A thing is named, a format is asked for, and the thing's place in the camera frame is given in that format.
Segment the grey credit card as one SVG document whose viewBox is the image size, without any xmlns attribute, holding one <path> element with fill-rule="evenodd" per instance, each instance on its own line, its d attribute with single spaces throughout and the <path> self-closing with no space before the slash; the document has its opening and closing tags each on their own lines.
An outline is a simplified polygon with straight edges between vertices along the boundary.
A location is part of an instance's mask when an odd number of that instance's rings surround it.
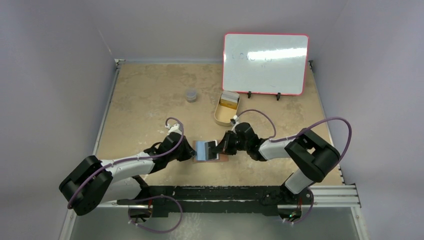
<svg viewBox="0 0 424 240">
<path fill-rule="evenodd" d="M 205 143 L 205 160 L 206 161 L 212 161 L 217 160 L 219 158 L 219 154 L 215 151 L 215 148 L 217 146 L 217 141 L 207 141 Z"/>
</svg>

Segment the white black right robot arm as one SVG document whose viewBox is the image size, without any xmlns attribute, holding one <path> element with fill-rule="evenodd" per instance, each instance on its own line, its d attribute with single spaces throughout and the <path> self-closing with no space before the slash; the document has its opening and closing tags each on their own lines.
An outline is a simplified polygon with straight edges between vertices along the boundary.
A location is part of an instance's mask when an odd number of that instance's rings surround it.
<svg viewBox="0 0 424 240">
<path fill-rule="evenodd" d="M 298 200 L 304 189 L 322 182 L 342 158 L 338 150 L 311 129 L 304 128 L 293 138 L 272 141 L 260 138 L 247 122 L 226 131 L 220 141 L 195 141 L 193 147 L 193 157 L 198 162 L 218 160 L 240 151 L 259 162 L 292 159 L 298 169 L 280 186 L 280 196 L 288 204 Z"/>
</svg>

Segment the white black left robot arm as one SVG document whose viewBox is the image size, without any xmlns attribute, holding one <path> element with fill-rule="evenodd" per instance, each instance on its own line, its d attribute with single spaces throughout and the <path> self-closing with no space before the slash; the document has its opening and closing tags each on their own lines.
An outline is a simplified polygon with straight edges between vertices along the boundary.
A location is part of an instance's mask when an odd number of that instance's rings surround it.
<svg viewBox="0 0 424 240">
<path fill-rule="evenodd" d="M 129 157 L 100 160 L 95 155 L 83 159 L 60 183 L 59 191 L 67 200 L 67 208 L 83 216 L 100 203 L 112 200 L 113 187 L 122 190 L 140 184 L 141 175 L 164 169 L 169 162 L 183 162 L 196 155 L 187 138 L 172 132 L 163 141 Z"/>
</svg>

